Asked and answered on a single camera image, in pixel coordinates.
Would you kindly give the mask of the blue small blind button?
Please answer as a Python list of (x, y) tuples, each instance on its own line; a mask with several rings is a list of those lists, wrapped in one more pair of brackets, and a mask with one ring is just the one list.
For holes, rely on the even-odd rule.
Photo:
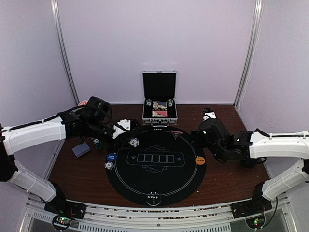
[(109, 153), (106, 157), (107, 161), (109, 162), (113, 162), (115, 161), (117, 158), (117, 154), (116, 153)]

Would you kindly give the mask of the blue white chips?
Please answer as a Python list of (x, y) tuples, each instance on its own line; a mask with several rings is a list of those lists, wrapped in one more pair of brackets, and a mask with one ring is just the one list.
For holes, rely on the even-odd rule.
[(112, 170), (114, 168), (114, 164), (112, 162), (108, 161), (104, 164), (104, 167), (105, 167), (106, 170)]

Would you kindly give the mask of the orange big blind button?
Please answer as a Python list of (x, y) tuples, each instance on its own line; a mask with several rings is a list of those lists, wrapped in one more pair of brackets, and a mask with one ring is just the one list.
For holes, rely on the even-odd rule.
[(202, 156), (197, 156), (195, 158), (195, 163), (197, 165), (204, 165), (204, 164), (206, 164), (206, 159), (204, 157), (202, 157)]

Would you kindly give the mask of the red black triangle marker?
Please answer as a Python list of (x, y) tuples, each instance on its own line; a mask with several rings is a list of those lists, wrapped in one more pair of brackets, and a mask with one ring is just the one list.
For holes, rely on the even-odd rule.
[(179, 137), (183, 134), (182, 131), (177, 131), (177, 130), (172, 130), (171, 133), (172, 133), (172, 135), (173, 135), (173, 137), (174, 137), (175, 140), (176, 140), (177, 138), (179, 138)]

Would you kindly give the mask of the clear round dealer button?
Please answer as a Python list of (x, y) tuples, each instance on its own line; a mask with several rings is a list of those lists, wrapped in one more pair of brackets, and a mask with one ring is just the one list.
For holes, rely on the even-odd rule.
[(149, 206), (158, 206), (161, 204), (161, 195), (156, 192), (156, 191), (152, 191), (150, 192), (147, 197), (146, 197), (146, 203)]

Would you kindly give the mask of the blue white 10 chip stack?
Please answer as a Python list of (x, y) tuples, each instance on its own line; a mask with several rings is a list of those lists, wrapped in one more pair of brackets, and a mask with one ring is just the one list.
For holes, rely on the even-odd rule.
[(132, 146), (132, 147), (138, 147), (139, 146), (139, 140), (137, 138), (132, 138), (130, 141), (129, 141), (129, 144)]

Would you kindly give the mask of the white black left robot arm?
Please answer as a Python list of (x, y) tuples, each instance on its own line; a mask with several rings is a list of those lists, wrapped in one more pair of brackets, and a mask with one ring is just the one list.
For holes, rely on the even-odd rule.
[(70, 207), (60, 187), (24, 167), (14, 154), (36, 145), (75, 137), (98, 139), (113, 147), (137, 147), (137, 137), (141, 133), (139, 121), (114, 121), (110, 104), (92, 96), (86, 103), (54, 116), (18, 126), (1, 127), (0, 180), (37, 195), (58, 214), (64, 215)]

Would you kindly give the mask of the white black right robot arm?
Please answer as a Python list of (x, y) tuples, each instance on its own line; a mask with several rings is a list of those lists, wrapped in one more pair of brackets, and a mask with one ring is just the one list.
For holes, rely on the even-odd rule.
[(240, 160), (254, 167), (268, 157), (294, 157), (297, 162), (278, 176), (258, 184), (248, 201), (248, 210), (258, 213), (266, 202), (309, 180), (309, 132), (266, 133), (260, 129), (231, 135), (218, 118), (206, 118), (191, 131), (193, 144), (208, 149), (220, 163)]

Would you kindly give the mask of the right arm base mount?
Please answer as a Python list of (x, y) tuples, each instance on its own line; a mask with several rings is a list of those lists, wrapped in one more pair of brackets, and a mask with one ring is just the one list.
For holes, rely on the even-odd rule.
[(271, 201), (262, 196), (263, 184), (264, 182), (261, 182), (255, 186), (253, 196), (250, 200), (231, 204), (231, 211), (234, 218), (247, 217), (272, 209)]

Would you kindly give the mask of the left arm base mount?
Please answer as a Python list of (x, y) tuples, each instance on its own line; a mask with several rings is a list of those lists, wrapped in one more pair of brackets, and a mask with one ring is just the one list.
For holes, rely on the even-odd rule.
[(85, 215), (86, 205), (68, 201), (59, 185), (52, 183), (56, 189), (56, 196), (51, 201), (42, 202), (45, 204), (45, 211), (52, 212), (70, 219), (83, 219)]

